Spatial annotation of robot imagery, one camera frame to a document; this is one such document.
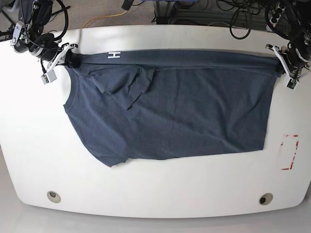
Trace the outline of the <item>dark blue T-shirt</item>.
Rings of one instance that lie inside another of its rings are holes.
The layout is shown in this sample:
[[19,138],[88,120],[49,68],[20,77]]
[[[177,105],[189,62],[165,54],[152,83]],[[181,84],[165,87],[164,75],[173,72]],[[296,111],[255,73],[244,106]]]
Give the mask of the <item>dark blue T-shirt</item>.
[[80,55],[64,109],[106,166],[262,150],[275,57],[153,50]]

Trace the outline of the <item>white power strip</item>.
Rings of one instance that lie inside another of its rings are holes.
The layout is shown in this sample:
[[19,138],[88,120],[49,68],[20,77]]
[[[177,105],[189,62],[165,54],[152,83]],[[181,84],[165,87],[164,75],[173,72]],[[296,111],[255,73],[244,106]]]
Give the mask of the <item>white power strip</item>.
[[277,2],[274,4],[274,9],[271,13],[270,24],[275,28],[277,23],[279,22],[282,14],[285,12],[285,5],[281,2]]

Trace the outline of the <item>red tape rectangle marking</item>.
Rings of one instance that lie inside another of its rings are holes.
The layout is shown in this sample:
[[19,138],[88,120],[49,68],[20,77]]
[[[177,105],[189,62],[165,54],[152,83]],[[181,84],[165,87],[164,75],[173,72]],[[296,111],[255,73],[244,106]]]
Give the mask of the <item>red tape rectangle marking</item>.
[[299,144],[299,135],[285,134],[281,140],[279,150],[278,169],[291,170],[294,165],[297,149]]

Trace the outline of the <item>right table grommet hole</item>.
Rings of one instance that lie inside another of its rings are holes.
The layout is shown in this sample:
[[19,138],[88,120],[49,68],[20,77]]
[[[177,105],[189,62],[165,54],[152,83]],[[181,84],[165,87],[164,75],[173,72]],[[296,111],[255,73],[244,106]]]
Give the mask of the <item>right table grommet hole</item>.
[[266,193],[260,197],[259,204],[260,205],[268,205],[271,203],[272,200],[273,200],[273,194],[272,193]]

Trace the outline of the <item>table grommet hole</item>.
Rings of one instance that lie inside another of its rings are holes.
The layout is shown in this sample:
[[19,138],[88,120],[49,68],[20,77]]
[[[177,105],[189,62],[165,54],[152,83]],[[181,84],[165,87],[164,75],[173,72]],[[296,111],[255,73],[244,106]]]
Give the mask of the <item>table grommet hole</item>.
[[47,192],[48,199],[53,203],[59,203],[61,201],[61,197],[54,191]]
[[272,200],[273,200],[273,194],[272,193],[266,193],[260,197],[259,204],[260,205],[268,205],[271,203]]

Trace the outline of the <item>left table grommet hole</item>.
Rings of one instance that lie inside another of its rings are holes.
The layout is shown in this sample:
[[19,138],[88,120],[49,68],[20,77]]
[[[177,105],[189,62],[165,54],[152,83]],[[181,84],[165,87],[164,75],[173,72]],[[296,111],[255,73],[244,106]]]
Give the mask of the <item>left table grommet hole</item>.
[[53,203],[59,203],[61,201],[61,197],[54,191],[47,192],[48,199]]

